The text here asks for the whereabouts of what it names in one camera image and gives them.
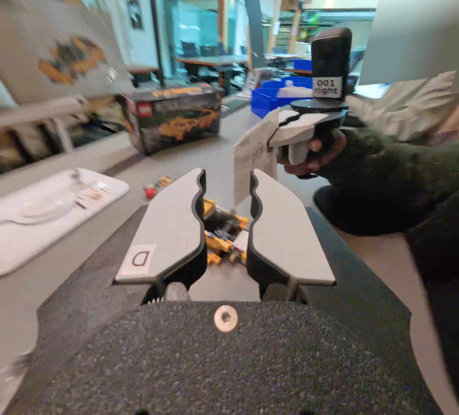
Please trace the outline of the lego instruction booklet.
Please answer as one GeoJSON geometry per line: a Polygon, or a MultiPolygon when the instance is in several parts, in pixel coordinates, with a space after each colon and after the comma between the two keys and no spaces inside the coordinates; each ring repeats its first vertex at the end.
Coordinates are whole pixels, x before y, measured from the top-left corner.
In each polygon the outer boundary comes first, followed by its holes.
{"type": "Polygon", "coordinates": [[[1,81],[18,105],[134,90],[105,12],[62,0],[0,0],[1,81]]]}

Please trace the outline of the black pole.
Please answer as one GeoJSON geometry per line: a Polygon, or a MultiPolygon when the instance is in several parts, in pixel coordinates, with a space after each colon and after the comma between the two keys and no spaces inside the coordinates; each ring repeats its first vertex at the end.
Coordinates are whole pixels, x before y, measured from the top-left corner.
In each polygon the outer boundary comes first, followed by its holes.
{"type": "Polygon", "coordinates": [[[157,11],[157,2],[156,0],[150,0],[151,11],[152,11],[152,22],[154,30],[154,40],[157,52],[157,61],[158,61],[158,71],[157,79],[162,89],[165,89],[165,79],[164,79],[164,69],[163,69],[163,57],[161,52],[160,44],[160,30],[158,25],[158,11],[157,11]]]}

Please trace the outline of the lego sticker sheet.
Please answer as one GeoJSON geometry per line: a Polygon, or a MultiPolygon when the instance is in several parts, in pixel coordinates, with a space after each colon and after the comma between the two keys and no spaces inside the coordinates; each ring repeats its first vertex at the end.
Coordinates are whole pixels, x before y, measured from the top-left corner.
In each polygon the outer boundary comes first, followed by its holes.
{"type": "Polygon", "coordinates": [[[74,193],[73,204],[83,210],[94,210],[104,206],[116,196],[105,183],[96,181],[83,185],[74,193]]]}

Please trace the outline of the black flag panel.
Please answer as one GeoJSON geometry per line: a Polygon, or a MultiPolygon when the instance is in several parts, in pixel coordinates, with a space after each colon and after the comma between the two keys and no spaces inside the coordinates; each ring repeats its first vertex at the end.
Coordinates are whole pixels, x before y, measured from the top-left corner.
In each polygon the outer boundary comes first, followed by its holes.
{"type": "Polygon", "coordinates": [[[266,58],[263,46],[262,12],[260,0],[245,0],[248,16],[250,60],[252,68],[265,68],[266,58]]]}

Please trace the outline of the yellow lego car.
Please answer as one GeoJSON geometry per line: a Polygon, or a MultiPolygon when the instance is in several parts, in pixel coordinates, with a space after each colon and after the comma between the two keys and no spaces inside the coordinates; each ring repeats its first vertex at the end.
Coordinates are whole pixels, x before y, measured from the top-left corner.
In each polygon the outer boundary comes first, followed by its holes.
{"type": "Polygon", "coordinates": [[[208,266],[220,266],[228,261],[246,265],[250,218],[219,207],[204,199],[203,223],[208,248],[208,266]]]}

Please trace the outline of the white paper bag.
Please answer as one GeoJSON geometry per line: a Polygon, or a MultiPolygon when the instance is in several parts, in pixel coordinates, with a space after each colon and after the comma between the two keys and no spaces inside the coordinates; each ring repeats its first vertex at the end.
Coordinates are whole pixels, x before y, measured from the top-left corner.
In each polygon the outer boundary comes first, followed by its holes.
{"type": "Polygon", "coordinates": [[[276,109],[257,121],[234,145],[234,206],[249,196],[251,171],[259,169],[278,179],[276,149],[268,146],[278,127],[279,109],[276,109]]]}

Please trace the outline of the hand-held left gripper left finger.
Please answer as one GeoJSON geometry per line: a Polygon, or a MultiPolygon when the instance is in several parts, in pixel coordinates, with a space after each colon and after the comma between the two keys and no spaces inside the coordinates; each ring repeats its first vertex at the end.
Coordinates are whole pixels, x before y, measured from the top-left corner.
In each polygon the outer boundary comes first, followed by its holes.
{"type": "Polygon", "coordinates": [[[195,168],[152,199],[124,256],[115,284],[190,288],[205,273],[203,224],[206,171],[195,168]]]}

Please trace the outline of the person's right hand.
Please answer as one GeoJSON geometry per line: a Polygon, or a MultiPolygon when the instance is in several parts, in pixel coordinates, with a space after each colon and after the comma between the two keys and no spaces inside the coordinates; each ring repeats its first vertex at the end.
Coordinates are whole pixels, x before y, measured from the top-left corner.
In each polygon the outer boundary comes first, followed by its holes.
{"type": "Polygon", "coordinates": [[[283,155],[277,159],[277,163],[284,167],[284,171],[296,177],[309,176],[317,173],[322,168],[330,164],[336,159],[345,149],[347,138],[341,130],[333,131],[334,143],[329,149],[323,148],[323,143],[319,138],[312,138],[308,141],[307,147],[310,151],[317,153],[315,158],[306,159],[303,163],[293,165],[289,162],[288,156],[283,155]]]}

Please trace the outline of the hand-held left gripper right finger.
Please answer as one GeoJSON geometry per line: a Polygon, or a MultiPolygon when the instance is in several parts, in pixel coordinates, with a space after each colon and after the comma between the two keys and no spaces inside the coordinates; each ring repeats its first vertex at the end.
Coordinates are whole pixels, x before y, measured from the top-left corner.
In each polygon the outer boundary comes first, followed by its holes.
{"type": "Polygon", "coordinates": [[[300,286],[336,285],[336,278],[303,202],[260,169],[250,173],[252,222],[246,269],[263,297],[272,284],[295,297],[300,286]]]}

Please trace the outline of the white papers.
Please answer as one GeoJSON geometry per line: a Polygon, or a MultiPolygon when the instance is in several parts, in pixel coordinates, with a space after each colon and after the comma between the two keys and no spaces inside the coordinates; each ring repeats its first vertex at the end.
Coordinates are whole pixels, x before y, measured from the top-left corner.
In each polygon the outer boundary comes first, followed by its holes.
{"type": "Polygon", "coordinates": [[[293,80],[284,81],[284,86],[280,87],[277,92],[278,98],[312,98],[313,90],[305,86],[296,86],[294,85],[293,80]]]}

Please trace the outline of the white book stand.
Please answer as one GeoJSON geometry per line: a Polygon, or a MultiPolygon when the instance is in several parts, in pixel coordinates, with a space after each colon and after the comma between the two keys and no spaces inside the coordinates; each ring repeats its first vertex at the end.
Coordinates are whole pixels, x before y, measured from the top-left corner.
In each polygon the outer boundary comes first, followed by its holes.
{"type": "Polygon", "coordinates": [[[1,276],[23,267],[129,192],[103,174],[130,151],[114,96],[65,97],[1,108],[1,276]],[[100,181],[116,196],[100,208],[73,204],[100,181]]]}

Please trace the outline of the black lego set box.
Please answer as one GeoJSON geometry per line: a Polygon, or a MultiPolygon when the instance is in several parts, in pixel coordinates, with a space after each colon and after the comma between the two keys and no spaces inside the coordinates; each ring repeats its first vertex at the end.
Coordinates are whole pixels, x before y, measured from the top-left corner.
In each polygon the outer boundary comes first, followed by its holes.
{"type": "Polygon", "coordinates": [[[148,156],[220,133],[222,88],[206,83],[117,96],[133,147],[148,156]]]}

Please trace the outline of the long office desk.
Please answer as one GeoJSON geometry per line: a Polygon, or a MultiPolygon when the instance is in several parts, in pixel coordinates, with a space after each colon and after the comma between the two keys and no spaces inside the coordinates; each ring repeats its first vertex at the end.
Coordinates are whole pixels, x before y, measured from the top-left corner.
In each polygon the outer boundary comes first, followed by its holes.
{"type": "Polygon", "coordinates": [[[187,74],[194,81],[202,81],[199,75],[201,68],[215,68],[219,74],[219,86],[224,90],[224,96],[229,95],[230,80],[237,64],[248,64],[249,55],[223,55],[223,56],[196,56],[196,57],[176,57],[175,62],[184,65],[187,74]]]}

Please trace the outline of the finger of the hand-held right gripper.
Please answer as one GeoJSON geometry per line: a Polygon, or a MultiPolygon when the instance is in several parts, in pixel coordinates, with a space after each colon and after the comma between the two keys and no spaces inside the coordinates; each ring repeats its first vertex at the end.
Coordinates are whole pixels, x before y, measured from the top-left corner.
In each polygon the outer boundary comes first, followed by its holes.
{"type": "Polygon", "coordinates": [[[268,141],[270,148],[289,146],[300,142],[307,142],[313,137],[313,124],[295,124],[293,122],[278,127],[268,141]]]}
{"type": "Polygon", "coordinates": [[[297,111],[279,112],[279,128],[301,128],[314,126],[320,121],[327,119],[329,114],[307,113],[300,114],[297,111]]]}

